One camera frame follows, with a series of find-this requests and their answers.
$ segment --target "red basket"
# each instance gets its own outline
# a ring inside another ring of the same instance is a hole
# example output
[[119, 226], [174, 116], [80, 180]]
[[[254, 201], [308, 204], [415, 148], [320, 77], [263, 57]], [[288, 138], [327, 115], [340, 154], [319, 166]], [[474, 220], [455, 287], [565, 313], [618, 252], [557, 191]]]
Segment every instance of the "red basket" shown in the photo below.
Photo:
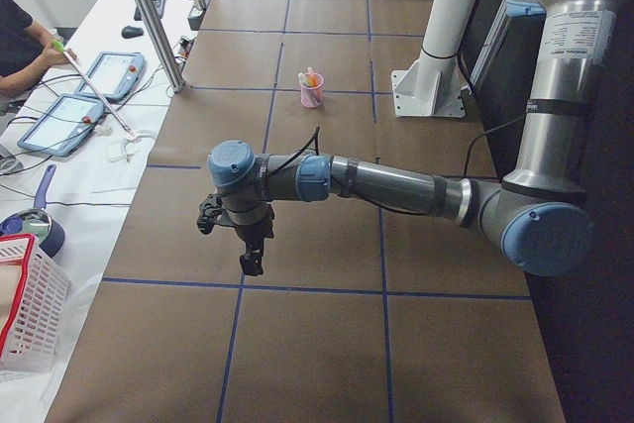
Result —
[[9, 318], [0, 331], [0, 381], [15, 372], [44, 372], [53, 366], [57, 325], [68, 277], [33, 235], [0, 238], [0, 266], [21, 270]]

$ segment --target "blue handle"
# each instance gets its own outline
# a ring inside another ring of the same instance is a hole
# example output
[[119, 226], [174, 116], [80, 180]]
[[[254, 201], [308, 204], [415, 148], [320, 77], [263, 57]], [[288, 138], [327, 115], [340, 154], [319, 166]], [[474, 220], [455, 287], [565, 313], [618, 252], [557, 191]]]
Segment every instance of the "blue handle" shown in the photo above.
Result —
[[36, 192], [36, 199], [33, 202], [33, 208], [47, 208], [47, 190], [49, 190], [49, 185], [51, 185], [51, 180], [53, 179], [56, 168], [57, 166], [52, 163], [44, 172], [44, 177], [42, 177], [42, 181], [40, 182], [40, 186]]

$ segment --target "person's hand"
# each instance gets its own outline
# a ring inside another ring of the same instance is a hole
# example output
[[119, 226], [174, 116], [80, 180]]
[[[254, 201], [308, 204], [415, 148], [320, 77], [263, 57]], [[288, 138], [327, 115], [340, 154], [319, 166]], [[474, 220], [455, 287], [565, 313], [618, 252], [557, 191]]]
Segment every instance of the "person's hand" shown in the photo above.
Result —
[[[77, 59], [77, 55], [73, 50], [67, 50], [72, 59]], [[68, 58], [63, 53], [58, 52], [54, 47], [53, 43], [49, 42], [42, 49], [42, 59], [47, 67], [55, 66], [56, 64], [66, 64], [68, 63]]]

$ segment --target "person's arm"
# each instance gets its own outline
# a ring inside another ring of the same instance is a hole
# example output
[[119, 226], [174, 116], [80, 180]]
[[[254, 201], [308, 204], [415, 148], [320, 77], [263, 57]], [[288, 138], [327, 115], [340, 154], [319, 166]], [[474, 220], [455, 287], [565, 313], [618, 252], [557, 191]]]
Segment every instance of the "person's arm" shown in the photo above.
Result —
[[[19, 96], [35, 85], [51, 66], [68, 63], [63, 53], [53, 48], [54, 35], [41, 24], [34, 20], [24, 31], [44, 48], [36, 59], [20, 71], [9, 76], [0, 76], [0, 93], [10, 98]], [[68, 52], [73, 58], [77, 58], [72, 50]]]
[[55, 40], [53, 34], [35, 20], [24, 31], [43, 47]]
[[42, 49], [42, 53], [20, 71], [8, 76], [0, 76], [0, 93], [14, 98], [34, 86], [47, 70], [56, 64], [68, 63], [66, 57], [53, 48], [51, 42]]

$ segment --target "frying pan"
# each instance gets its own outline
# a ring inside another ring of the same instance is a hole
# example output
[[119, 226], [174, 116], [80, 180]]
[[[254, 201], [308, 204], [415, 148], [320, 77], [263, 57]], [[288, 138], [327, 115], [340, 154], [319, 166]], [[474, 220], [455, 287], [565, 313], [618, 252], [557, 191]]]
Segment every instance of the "frying pan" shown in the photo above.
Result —
[[36, 236], [40, 249], [51, 258], [57, 254], [65, 238], [65, 232], [61, 225], [45, 211], [47, 208], [47, 190], [49, 190], [55, 169], [56, 165], [51, 164], [44, 172], [36, 192], [33, 208], [14, 213], [0, 223], [0, 236], [31, 233]]

